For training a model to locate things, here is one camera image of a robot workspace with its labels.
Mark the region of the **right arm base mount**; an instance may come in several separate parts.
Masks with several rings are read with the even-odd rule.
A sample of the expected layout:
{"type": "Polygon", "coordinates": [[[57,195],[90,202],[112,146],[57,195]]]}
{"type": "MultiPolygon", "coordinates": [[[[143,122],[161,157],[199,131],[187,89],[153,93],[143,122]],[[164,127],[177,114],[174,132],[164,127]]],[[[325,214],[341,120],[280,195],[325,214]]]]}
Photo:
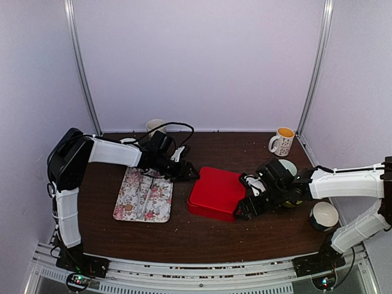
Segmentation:
{"type": "Polygon", "coordinates": [[[331,247],[331,239],[332,235],[328,234],[317,253],[292,260],[296,276],[311,276],[313,286],[324,292],[335,288],[336,269],[346,264],[342,253],[338,253],[331,247]]]}

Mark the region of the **red box base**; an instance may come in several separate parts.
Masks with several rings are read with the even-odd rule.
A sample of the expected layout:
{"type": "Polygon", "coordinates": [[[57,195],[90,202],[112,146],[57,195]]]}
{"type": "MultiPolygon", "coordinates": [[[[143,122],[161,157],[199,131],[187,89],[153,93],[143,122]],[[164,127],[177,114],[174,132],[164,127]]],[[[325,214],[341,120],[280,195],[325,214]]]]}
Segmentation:
{"type": "Polygon", "coordinates": [[[216,219],[224,222],[236,221],[233,215],[233,211],[229,211],[227,209],[208,208],[205,206],[196,205],[190,200],[187,200],[187,208],[188,212],[197,216],[207,217],[210,219],[216,219]]]}

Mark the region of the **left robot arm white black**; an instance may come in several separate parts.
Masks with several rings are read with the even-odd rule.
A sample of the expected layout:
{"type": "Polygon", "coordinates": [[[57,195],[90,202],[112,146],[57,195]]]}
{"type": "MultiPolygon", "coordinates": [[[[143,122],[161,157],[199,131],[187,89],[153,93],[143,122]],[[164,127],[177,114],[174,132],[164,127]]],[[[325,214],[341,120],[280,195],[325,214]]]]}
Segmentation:
{"type": "Polygon", "coordinates": [[[168,154],[173,142],[172,137],[158,130],[149,141],[140,143],[134,138],[115,141],[95,137],[74,127],[60,139],[47,159],[48,187],[56,204],[54,215],[59,225],[63,259],[75,272],[88,267],[78,227],[78,193],[87,165],[98,162],[154,170],[171,181],[199,179],[197,169],[185,160],[189,146],[182,144],[173,154],[168,154]]]}

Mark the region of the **left aluminium frame post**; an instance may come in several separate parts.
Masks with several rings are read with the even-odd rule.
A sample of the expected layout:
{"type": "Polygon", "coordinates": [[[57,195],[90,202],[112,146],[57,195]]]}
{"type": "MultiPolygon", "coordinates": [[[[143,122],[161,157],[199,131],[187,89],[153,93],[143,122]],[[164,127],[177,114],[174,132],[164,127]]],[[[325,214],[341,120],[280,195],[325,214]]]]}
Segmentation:
{"type": "Polygon", "coordinates": [[[96,108],[89,88],[88,78],[86,74],[85,65],[83,62],[83,55],[81,52],[80,40],[78,37],[77,21],[75,17],[74,2],[72,0],[64,0],[64,9],[69,28],[70,39],[73,47],[73,55],[76,62],[77,74],[82,90],[82,95],[86,103],[87,111],[94,127],[95,134],[102,135],[102,128],[98,119],[96,108]]]}

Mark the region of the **light blue bowl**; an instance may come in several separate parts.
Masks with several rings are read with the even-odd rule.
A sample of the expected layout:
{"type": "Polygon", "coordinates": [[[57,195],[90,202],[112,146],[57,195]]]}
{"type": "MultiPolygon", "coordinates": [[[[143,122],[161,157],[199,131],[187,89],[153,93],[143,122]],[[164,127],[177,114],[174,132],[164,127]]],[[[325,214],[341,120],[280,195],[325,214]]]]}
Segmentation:
{"type": "Polygon", "coordinates": [[[285,169],[287,169],[291,173],[292,176],[296,176],[296,174],[298,173],[298,170],[297,170],[296,165],[293,162],[286,160],[286,159],[279,159],[278,161],[282,164],[282,166],[285,169]]]}

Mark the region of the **white mug orange inside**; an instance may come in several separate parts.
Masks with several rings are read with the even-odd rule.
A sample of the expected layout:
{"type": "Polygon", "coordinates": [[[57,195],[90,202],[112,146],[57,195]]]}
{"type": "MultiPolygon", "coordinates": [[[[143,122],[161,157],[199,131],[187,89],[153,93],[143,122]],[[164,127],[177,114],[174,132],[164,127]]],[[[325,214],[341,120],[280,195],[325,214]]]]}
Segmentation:
{"type": "Polygon", "coordinates": [[[270,138],[268,143],[269,152],[279,157],[285,157],[289,154],[292,147],[295,132],[288,127],[280,127],[276,134],[270,138]]]}

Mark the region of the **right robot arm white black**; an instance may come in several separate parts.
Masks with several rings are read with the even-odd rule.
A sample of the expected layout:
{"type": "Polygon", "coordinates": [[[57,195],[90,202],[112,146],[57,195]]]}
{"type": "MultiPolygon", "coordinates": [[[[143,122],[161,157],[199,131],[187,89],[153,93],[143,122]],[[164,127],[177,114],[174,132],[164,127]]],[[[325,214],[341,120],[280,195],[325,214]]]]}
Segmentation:
{"type": "Polygon", "coordinates": [[[236,204],[236,218],[251,220],[285,202],[330,197],[376,199],[366,212],[326,237],[314,255],[318,270],[327,270],[344,252],[379,231],[391,230],[391,157],[366,167],[330,169],[318,165],[302,170],[289,160],[274,157],[262,163],[256,173],[239,176],[239,182],[251,193],[236,204]]]}

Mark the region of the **metal tongs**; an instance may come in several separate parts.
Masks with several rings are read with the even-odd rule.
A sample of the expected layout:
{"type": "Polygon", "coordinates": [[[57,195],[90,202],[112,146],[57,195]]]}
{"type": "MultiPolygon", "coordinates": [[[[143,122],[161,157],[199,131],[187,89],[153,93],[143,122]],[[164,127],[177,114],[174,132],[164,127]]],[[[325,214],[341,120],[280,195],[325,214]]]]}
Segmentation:
{"type": "Polygon", "coordinates": [[[154,182],[155,182],[155,178],[153,176],[146,175],[144,173],[140,174],[140,181],[137,189],[137,214],[136,214],[137,220],[140,220],[146,211],[146,207],[154,187],[154,182]],[[151,182],[149,184],[147,192],[144,194],[142,185],[145,178],[150,178],[151,182]]]}

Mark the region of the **red box lid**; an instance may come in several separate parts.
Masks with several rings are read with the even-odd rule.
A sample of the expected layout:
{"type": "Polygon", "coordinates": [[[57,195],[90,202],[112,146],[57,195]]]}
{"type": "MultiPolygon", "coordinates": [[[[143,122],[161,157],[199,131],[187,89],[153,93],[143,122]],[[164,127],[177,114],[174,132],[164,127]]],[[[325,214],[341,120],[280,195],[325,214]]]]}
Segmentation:
{"type": "Polygon", "coordinates": [[[213,167],[202,167],[188,197],[192,203],[208,208],[235,210],[246,196],[246,188],[239,181],[239,174],[213,167]]]}

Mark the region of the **floral cream mug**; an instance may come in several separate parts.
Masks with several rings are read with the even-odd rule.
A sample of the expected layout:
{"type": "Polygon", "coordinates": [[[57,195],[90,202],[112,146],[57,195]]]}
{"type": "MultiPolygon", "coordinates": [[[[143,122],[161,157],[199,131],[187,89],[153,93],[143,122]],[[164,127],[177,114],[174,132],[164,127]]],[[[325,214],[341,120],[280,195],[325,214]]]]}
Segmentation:
{"type": "Polygon", "coordinates": [[[166,134],[165,121],[162,119],[152,119],[146,123],[146,131],[150,137],[154,135],[155,132],[162,132],[166,134]]]}

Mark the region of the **lime green bowl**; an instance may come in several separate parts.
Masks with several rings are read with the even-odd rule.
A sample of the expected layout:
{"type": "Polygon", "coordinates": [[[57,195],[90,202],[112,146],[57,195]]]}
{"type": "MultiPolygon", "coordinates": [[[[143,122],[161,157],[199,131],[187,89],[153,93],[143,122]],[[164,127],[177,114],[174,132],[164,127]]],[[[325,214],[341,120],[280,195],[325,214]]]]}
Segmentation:
{"type": "Polygon", "coordinates": [[[301,200],[297,200],[297,201],[286,201],[282,204],[282,206],[286,207],[286,208],[296,208],[298,207],[300,204],[302,204],[301,200]]]}

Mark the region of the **dark blue white bowl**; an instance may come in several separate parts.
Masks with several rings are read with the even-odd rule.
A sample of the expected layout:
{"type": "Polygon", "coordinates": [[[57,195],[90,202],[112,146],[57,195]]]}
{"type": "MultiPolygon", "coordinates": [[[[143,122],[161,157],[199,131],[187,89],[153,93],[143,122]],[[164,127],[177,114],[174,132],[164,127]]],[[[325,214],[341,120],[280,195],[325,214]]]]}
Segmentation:
{"type": "Polygon", "coordinates": [[[318,202],[311,209],[309,220],[316,230],[328,232],[339,222],[339,213],[332,204],[318,202]]]}

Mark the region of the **floral rectangular tray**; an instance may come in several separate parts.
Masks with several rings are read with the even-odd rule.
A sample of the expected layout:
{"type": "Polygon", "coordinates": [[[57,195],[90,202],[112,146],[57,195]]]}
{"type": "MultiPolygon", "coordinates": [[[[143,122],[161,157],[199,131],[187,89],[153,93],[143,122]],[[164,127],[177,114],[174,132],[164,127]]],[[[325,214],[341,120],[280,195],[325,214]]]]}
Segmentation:
{"type": "Polygon", "coordinates": [[[113,211],[116,221],[163,224],[169,221],[173,183],[151,170],[127,168],[113,211]]]}

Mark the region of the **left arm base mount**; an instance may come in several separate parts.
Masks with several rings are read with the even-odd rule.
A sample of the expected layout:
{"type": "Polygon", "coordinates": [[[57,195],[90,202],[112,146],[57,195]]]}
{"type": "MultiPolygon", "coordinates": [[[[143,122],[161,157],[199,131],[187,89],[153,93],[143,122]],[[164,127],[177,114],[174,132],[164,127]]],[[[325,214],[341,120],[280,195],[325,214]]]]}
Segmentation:
{"type": "Polygon", "coordinates": [[[110,261],[107,258],[84,254],[83,244],[67,248],[60,234],[55,236],[55,248],[59,248],[56,266],[70,271],[66,277],[66,287],[72,293],[85,291],[93,279],[105,278],[110,261]]]}

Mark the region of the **right aluminium frame post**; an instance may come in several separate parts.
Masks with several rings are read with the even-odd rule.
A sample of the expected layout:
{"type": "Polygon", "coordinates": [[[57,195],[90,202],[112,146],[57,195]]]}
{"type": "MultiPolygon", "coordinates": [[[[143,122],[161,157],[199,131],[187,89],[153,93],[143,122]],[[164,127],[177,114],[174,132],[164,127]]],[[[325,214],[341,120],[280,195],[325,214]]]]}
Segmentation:
{"type": "Polygon", "coordinates": [[[315,97],[315,93],[317,90],[317,86],[319,83],[322,64],[325,58],[326,49],[328,47],[328,41],[330,38],[331,24],[333,20],[333,10],[334,10],[334,1],[333,0],[325,0],[323,6],[323,15],[320,27],[320,34],[318,38],[318,45],[314,60],[314,66],[311,74],[311,79],[309,83],[309,87],[306,94],[306,99],[304,102],[303,111],[300,117],[300,121],[298,124],[298,128],[296,131],[297,136],[302,136],[305,125],[310,114],[311,105],[315,97]]]}

